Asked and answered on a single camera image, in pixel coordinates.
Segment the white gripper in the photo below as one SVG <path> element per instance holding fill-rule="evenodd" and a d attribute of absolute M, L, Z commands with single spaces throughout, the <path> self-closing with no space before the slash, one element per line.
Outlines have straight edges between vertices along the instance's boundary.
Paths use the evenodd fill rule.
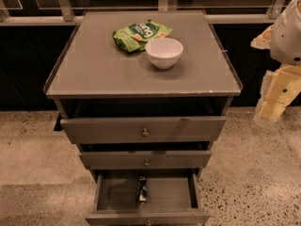
<path fill-rule="evenodd" d="M 254 38 L 250 46 L 255 49 L 269 49 L 272 26 L 267 27 Z M 282 64 L 272 73 L 267 92 L 255 108 L 254 122 L 258 125 L 272 125 L 277 122 L 295 97 L 301 92 L 301 66 Z"/>

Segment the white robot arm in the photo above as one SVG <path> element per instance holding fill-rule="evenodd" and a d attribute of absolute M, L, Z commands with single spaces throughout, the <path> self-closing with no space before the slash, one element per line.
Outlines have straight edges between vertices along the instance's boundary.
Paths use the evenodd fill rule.
<path fill-rule="evenodd" d="M 254 121 L 268 126 L 301 92 L 301 0 L 292 0 L 250 46 L 269 49 L 271 58 L 280 63 L 277 70 L 265 73 L 255 110 Z"/>

